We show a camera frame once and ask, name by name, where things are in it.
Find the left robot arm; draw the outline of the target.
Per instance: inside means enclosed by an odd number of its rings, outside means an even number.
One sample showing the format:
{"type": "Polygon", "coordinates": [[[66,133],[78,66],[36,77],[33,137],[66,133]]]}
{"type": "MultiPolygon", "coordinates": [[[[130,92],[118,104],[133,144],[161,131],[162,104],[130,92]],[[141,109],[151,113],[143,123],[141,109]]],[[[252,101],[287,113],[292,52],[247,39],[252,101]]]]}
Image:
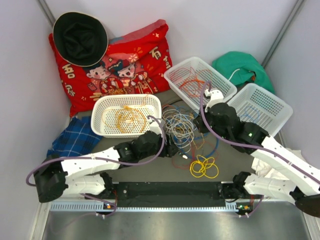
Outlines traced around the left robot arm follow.
{"type": "Polygon", "coordinates": [[[38,200],[48,203],[78,194],[109,198],[114,187],[107,171],[138,166],[146,158],[173,157],[178,151],[170,135],[147,131],[96,153],[74,157],[51,154],[33,173],[38,200]]]}

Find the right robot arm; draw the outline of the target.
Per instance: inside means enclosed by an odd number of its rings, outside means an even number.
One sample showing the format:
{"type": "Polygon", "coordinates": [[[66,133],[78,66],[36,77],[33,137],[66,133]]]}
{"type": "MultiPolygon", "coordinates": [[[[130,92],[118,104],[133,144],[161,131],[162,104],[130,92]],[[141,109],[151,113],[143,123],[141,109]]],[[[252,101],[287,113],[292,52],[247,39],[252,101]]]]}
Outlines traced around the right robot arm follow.
{"type": "Polygon", "coordinates": [[[280,181],[240,173],[233,179],[233,192],[237,197],[270,196],[290,202],[310,216],[320,216],[318,168],[286,149],[258,124],[240,120],[236,110],[227,103],[201,107],[194,123],[201,133],[212,133],[237,151],[265,162],[286,177],[280,181]]]}

